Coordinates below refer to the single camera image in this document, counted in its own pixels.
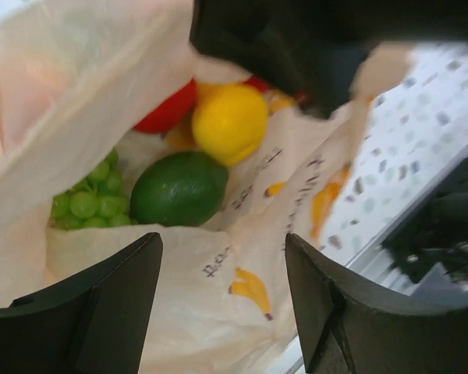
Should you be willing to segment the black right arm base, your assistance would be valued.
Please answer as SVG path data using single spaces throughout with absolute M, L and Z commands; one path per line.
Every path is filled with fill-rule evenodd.
M 468 281 L 468 157 L 457 164 L 381 243 L 393 267 L 418 284 L 435 265 Z

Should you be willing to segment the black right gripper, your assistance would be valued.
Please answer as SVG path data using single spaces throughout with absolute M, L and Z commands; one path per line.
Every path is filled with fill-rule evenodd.
M 190 42 L 295 97 L 319 119 L 351 97 L 383 41 L 467 42 L 468 1 L 196 1 Z

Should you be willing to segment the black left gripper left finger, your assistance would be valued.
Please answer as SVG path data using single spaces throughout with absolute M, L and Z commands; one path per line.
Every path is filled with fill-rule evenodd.
M 157 233 L 0 309 L 0 373 L 136 373 L 161 268 Z

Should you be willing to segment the orange translucent plastic bag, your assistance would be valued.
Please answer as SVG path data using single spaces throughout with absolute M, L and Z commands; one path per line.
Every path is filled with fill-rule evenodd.
M 39 1 L 0 21 L 0 307 L 94 265 L 151 226 L 62 232 L 52 197 L 111 149 L 133 184 L 168 153 L 130 132 L 197 78 L 245 78 L 188 43 L 189 1 Z M 314 197 L 355 161 L 368 100 L 400 84 L 410 45 L 382 44 L 362 64 L 353 100 L 326 122 L 277 93 L 264 142 L 230 171 L 220 212 L 201 228 L 163 228 L 142 373 L 263 373 L 296 334 L 285 236 L 315 240 Z

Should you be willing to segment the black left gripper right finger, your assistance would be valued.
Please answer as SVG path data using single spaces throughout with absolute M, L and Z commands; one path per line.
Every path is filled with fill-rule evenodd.
M 400 294 L 285 237 L 285 261 L 303 363 L 348 373 L 468 373 L 468 307 L 454 309 Z

